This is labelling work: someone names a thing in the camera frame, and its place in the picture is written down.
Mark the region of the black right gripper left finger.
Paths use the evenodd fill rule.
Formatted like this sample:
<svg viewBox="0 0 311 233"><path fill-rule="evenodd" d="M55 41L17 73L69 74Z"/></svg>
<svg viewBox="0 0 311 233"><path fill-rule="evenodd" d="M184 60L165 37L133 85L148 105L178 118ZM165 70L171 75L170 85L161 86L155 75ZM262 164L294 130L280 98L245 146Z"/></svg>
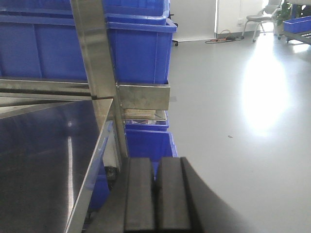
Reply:
<svg viewBox="0 0 311 233"><path fill-rule="evenodd" d="M151 233L155 230L154 173L148 158L127 158L88 233Z"/></svg>

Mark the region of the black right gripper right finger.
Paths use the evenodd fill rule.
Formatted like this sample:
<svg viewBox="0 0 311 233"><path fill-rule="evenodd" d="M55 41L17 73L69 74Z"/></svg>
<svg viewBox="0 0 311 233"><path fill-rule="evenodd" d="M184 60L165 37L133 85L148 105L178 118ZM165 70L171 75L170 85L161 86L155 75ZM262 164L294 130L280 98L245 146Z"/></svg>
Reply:
<svg viewBox="0 0 311 233"><path fill-rule="evenodd" d="M185 157L162 158L156 178L159 233L249 233L251 226L218 197Z"/></svg>

